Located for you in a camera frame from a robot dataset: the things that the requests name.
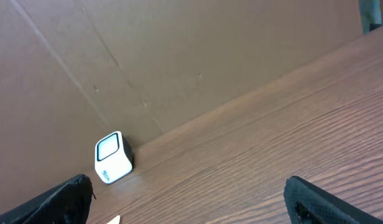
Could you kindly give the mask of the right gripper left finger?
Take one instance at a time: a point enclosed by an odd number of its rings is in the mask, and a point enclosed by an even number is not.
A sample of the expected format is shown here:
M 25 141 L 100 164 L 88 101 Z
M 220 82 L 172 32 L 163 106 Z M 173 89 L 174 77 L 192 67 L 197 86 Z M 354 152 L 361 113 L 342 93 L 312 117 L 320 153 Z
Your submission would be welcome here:
M 0 215 L 0 224 L 85 224 L 93 186 L 78 174 L 22 205 Z

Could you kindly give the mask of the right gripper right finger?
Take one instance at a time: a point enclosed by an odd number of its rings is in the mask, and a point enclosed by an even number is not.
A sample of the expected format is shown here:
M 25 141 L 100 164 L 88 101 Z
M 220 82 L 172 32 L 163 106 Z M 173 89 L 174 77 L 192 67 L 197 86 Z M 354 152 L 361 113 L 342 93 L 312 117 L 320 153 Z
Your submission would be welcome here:
M 292 224 L 383 224 L 298 176 L 286 180 L 284 200 Z

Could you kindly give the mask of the beige snack pouch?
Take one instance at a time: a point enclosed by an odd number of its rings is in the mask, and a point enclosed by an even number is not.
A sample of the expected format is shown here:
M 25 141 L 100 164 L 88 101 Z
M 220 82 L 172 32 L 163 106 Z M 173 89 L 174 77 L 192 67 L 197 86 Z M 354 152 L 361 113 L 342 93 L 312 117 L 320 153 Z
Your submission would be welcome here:
M 107 224 L 119 224 L 120 220 L 121 220 L 121 216 L 120 215 L 116 215 L 112 220 L 107 222 Z

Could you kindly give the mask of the white barcode scanner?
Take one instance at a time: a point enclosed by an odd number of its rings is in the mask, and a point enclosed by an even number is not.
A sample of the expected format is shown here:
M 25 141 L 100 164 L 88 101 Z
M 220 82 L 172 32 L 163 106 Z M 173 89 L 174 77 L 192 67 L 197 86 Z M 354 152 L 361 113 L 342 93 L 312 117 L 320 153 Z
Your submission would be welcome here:
M 95 171 L 105 184 L 112 184 L 132 172 L 134 154 L 122 132 L 115 131 L 96 143 Z

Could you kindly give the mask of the cardboard back panel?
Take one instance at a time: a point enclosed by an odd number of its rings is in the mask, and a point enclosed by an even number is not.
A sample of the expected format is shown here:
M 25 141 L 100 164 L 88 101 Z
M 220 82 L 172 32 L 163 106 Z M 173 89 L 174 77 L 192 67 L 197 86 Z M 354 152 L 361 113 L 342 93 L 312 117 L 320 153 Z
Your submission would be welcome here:
M 0 1 L 0 213 L 361 34 L 353 0 Z

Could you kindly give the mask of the teal object behind table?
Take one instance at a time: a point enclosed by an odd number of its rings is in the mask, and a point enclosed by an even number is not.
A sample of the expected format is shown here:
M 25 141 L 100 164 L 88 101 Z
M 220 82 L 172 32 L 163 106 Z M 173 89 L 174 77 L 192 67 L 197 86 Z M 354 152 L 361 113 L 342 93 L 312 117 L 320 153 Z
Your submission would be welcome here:
M 367 34 L 382 25 L 380 0 L 359 0 L 359 11 L 363 34 Z

